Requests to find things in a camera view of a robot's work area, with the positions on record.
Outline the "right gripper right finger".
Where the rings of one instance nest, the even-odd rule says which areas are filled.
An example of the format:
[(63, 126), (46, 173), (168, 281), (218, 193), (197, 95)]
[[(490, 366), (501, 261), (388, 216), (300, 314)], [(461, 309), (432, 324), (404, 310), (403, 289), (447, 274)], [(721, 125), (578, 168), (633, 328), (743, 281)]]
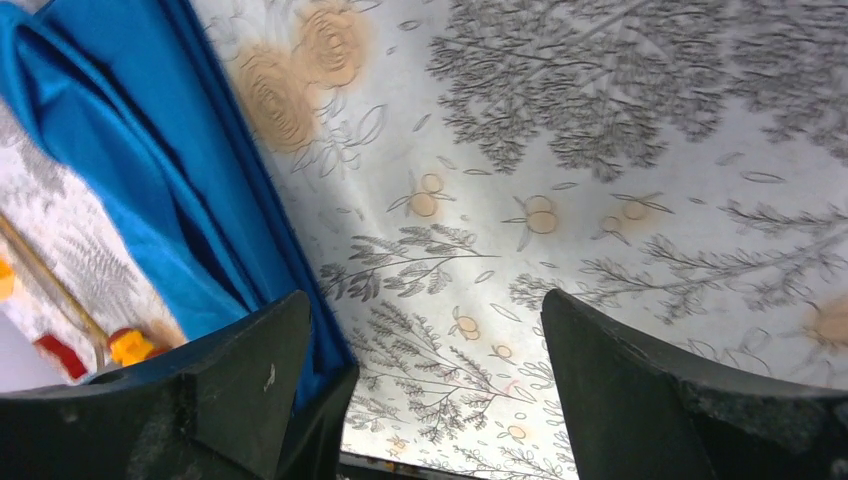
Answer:
[(843, 479), (847, 394), (734, 369), (549, 291), (541, 323), (582, 479)]

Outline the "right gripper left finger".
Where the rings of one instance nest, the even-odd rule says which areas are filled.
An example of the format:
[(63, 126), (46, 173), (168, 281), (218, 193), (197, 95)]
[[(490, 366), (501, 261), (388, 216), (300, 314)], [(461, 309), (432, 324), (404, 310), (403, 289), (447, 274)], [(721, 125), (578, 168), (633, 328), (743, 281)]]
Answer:
[(332, 479), (356, 366), (302, 409), (312, 315), (296, 292), (79, 386), (1, 397), (5, 479)]

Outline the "blue cloth napkin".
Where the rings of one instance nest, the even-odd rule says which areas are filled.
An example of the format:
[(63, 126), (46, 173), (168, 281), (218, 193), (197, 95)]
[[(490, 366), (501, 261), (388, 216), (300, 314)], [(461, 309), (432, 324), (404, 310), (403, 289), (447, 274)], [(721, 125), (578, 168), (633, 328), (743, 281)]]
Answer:
[(312, 333), (295, 409), (354, 366), (190, 3), (3, 2), (1, 94), (99, 196), (187, 337), (299, 290)]

